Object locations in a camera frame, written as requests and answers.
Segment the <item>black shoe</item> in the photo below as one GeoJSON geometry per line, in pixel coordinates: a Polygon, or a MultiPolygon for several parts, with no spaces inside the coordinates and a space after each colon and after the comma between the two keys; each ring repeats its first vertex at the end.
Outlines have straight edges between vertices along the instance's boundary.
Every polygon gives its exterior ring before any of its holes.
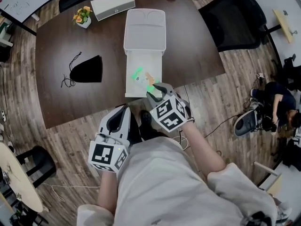
{"type": "Polygon", "coordinates": [[[141,124],[149,124],[151,125],[151,113],[149,113],[148,111],[146,110],[142,110],[140,111],[140,121],[141,121],[141,124]]]}

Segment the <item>white storage box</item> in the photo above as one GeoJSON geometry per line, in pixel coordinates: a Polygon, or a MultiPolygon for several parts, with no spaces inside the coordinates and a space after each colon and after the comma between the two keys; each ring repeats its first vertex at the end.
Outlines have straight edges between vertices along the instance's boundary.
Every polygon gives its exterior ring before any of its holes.
{"type": "Polygon", "coordinates": [[[135,7],[135,0],[93,0],[93,12],[98,21],[135,7]]]}
{"type": "Polygon", "coordinates": [[[129,10],[124,35],[124,51],[127,55],[126,97],[146,97],[147,91],[162,97],[160,91],[149,88],[153,87],[152,82],[162,82],[162,56],[165,49],[165,12],[143,8],[129,10]]]}

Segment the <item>wooden floor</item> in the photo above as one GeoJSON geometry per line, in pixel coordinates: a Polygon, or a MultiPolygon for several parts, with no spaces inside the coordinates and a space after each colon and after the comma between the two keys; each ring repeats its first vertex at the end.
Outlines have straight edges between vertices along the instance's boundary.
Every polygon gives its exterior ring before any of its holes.
{"type": "MultiPolygon", "coordinates": [[[[200,8],[212,0],[193,1],[200,8]]],[[[26,25],[36,30],[58,13],[58,0],[53,0],[38,12],[38,23],[30,18],[26,25]]],[[[46,130],[35,78],[35,37],[17,28],[12,42],[11,57],[4,68],[4,89],[8,104],[7,131],[17,153],[35,145],[46,148],[57,166],[56,176],[46,181],[49,184],[98,186],[99,174],[87,164],[88,145],[94,139],[101,118],[108,111],[46,130]]],[[[258,49],[222,52],[220,56],[225,74],[186,86],[196,124],[204,136],[227,118],[243,111],[257,73],[263,73],[269,81],[269,76],[276,72],[271,62],[275,55],[269,43],[258,49]]],[[[177,90],[186,98],[183,87],[177,90]]],[[[5,108],[2,90],[0,106],[1,109],[5,108]]],[[[136,115],[143,107],[142,100],[131,104],[136,115]]],[[[270,153],[276,149],[276,139],[264,131],[237,138],[232,128],[235,119],[224,123],[207,139],[214,149],[221,151],[227,163],[236,163],[254,183],[258,183],[264,178],[264,173],[255,169],[252,163],[258,161],[273,167],[270,153]]],[[[193,156],[190,148],[187,153],[193,156]]],[[[97,196],[95,188],[56,190],[65,202],[57,198],[50,186],[41,185],[38,188],[45,206],[50,209],[50,212],[43,212],[42,215],[52,226],[75,225],[77,207],[94,203],[97,196]]]]}

